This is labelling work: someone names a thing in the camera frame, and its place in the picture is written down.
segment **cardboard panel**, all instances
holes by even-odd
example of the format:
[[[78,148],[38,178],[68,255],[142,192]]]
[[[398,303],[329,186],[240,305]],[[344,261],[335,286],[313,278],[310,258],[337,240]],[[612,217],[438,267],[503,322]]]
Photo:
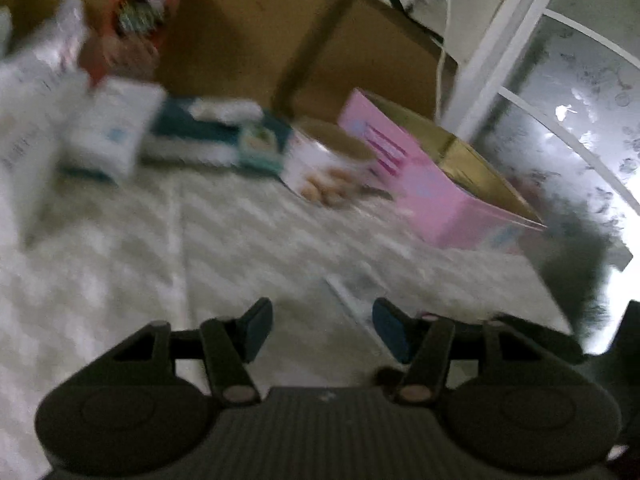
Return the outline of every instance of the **cardboard panel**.
[[[94,25],[109,0],[85,0]],[[158,79],[174,94],[256,98],[268,104],[325,0],[183,0]],[[59,0],[0,0],[23,35]]]
[[[278,87],[286,116],[335,121],[353,88],[433,117],[440,55],[431,38],[379,0],[331,0]],[[449,59],[445,86],[456,65]]]

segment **snack bag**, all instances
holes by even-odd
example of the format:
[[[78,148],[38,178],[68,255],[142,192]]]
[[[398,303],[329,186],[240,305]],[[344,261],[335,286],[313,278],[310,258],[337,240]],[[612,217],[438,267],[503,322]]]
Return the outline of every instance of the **snack bag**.
[[[180,0],[113,0],[102,32],[104,72],[151,79],[168,23],[179,3]]]

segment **pink gift box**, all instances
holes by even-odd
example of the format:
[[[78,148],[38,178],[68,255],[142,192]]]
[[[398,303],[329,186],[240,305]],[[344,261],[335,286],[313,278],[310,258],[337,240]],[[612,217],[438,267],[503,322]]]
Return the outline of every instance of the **pink gift box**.
[[[338,124],[373,149],[381,187],[428,243],[514,252],[524,231],[545,228],[484,158],[432,121],[355,89]]]

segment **textured white surface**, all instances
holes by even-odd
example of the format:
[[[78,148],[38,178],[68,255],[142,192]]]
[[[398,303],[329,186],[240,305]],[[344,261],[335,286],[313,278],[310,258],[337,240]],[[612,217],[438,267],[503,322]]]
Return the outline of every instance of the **textured white surface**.
[[[122,187],[63,179],[28,249],[0,254],[0,478],[47,469],[40,399],[150,320],[192,328],[268,296],[274,331],[250,365],[263,393],[362,384],[390,362],[324,282],[357,262],[421,310],[567,329],[524,258],[427,247],[382,199],[328,210],[231,171],[142,168]]]

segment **white package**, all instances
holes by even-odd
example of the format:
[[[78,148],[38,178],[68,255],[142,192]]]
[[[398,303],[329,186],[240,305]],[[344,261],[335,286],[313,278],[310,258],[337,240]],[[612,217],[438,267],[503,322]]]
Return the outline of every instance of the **white package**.
[[[142,139],[162,102],[157,84],[108,77],[65,135],[65,165],[120,182],[136,168]]]
[[[34,81],[55,80],[78,69],[78,57],[89,36],[82,0],[62,0],[53,18],[42,22],[0,64],[0,96],[5,89]]]
[[[47,92],[23,86],[13,107],[0,99],[0,246],[20,246],[33,229],[60,160],[60,127],[88,87],[89,75],[78,71]]]
[[[227,126],[259,123],[264,117],[262,107],[250,99],[196,99],[189,107],[197,121],[214,121]]]

